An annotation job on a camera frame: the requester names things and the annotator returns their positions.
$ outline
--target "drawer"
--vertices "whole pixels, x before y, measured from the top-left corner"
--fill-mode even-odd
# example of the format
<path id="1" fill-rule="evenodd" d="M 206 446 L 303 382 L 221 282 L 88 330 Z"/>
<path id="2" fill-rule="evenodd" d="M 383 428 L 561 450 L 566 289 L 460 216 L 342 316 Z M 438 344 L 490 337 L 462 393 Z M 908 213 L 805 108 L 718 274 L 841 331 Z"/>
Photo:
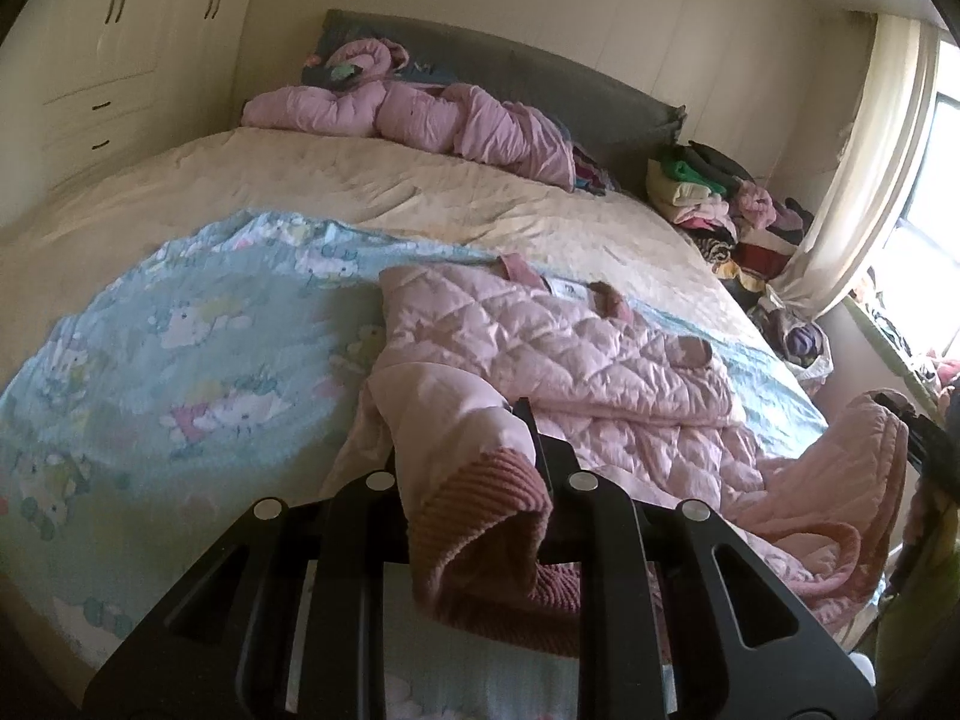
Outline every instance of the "drawer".
<path id="1" fill-rule="evenodd" d="M 50 143 L 43 150 L 43 167 L 49 189 L 142 143 L 152 125 L 149 108 L 97 124 Z"/>
<path id="2" fill-rule="evenodd" d="M 44 141 L 59 141 L 153 104 L 153 73 L 110 81 L 66 95 L 43 106 Z"/>

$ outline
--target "gray headboard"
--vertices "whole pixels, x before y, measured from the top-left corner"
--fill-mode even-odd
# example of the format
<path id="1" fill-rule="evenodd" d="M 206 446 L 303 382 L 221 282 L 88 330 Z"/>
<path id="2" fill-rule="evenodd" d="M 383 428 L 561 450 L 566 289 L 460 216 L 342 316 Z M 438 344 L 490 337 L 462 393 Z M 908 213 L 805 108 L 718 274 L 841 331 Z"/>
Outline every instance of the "gray headboard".
<path id="1" fill-rule="evenodd" d="M 646 196 L 647 158 L 675 143 L 683 126 L 682 107 L 553 53 L 459 26 L 328 10 L 317 53 L 326 60 L 362 37 L 395 40 L 414 60 L 482 86 L 498 100 L 541 109 L 638 197 Z"/>

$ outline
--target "white curtain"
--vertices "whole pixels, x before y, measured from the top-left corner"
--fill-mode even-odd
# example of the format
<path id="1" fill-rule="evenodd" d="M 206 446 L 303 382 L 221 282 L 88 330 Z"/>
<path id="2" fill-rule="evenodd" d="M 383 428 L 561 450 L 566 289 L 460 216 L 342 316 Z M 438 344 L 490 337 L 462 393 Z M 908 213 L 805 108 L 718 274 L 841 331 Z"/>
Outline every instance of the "white curtain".
<path id="1" fill-rule="evenodd" d="M 904 208 L 930 132 L 939 47 L 932 25 L 877 20 L 850 141 L 803 245 L 769 285 L 808 319 L 846 295 Z"/>

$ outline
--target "blue cartoon print sheet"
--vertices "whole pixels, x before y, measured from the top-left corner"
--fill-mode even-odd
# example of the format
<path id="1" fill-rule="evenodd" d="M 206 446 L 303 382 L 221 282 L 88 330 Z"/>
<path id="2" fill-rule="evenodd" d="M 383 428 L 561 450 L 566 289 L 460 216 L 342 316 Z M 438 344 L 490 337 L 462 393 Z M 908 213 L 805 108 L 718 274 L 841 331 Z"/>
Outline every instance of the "blue cartoon print sheet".
<path id="1" fill-rule="evenodd" d="M 246 211 L 168 242 L 61 319 L 0 396 L 0 571 L 102 664 L 254 500 L 315 498 L 383 346 L 381 269 L 490 259 Z M 711 340 L 768 451 L 823 432 L 771 353 Z M 442 628 L 404 568 L 385 581 L 390 717 L 575 716 L 573 661 Z"/>

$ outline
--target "cabinet handle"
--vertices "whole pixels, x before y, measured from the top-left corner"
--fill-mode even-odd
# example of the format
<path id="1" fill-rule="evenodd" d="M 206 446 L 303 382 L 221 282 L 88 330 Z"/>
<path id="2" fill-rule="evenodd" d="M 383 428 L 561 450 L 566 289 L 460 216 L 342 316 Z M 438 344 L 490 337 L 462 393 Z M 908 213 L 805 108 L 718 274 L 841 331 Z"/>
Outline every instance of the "cabinet handle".
<path id="1" fill-rule="evenodd" d="M 206 2 L 206 13 L 203 14 L 203 20 L 206 21 L 210 17 L 210 9 L 213 8 L 213 0 L 208 0 Z"/>
<path id="2" fill-rule="evenodd" d="M 217 0 L 217 4 L 213 6 L 213 15 L 210 17 L 211 20 L 217 18 L 217 14 L 220 12 L 220 3 L 222 1 L 223 0 Z"/>
<path id="3" fill-rule="evenodd" d="M 109 9 L 107 9 L 107 18 L 104 19 L 104 23 L 110 23 L 110 16 L 113 15 L 113 6 L 116 4 L 117 0 L 110 0 Z"/>
<path id="4" fill-rule="evenodd" d="M 120 19 L 123 17 L 123 9 L 127 6 L 127 0 L 120 0 L 120 10 L 117 11 L 117 20 L 113 23 L 120 23 Z"/>

